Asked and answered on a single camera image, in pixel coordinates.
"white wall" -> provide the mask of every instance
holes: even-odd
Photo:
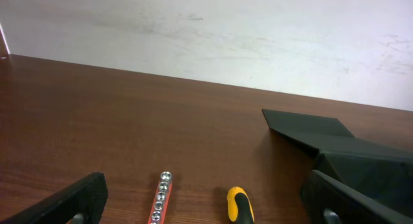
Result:
[[[413,110],[413,0],[0,0],[12,54]]]

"brown wooden surface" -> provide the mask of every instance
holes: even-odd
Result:
[[[146,223],[160,172],[166,223],[228,223],[243,187],[257,223],[308,223],[299,188],[312,160],[271,133],[262,108],[338,117],[357,137],[408,149],[413,113],[12,56],[0,67],[0,219],[93,171],[102,223]]]

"metal screw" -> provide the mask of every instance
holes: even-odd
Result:
[[[72,224],[82,224],[84,220],[83,214],[78,213],[72,218]]]
[[[341,224],[340,217],[329,208],[325,209],[323,214],[327,224]]]
[[[161,219],[161,213],[160,211],[154,211],[152,213],[152,220],[154,221],[159,221]]]

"screwdriver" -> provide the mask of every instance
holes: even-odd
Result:
[[[228,191],[228,216],[233,224],[254,224],[254,212],[247,193],[240,187]]]

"yellow screwdriver handle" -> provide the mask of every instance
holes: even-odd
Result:
[[[240,187],[228,191],[228,215],[233,224],[254,224],[254,212],[247,193]]]

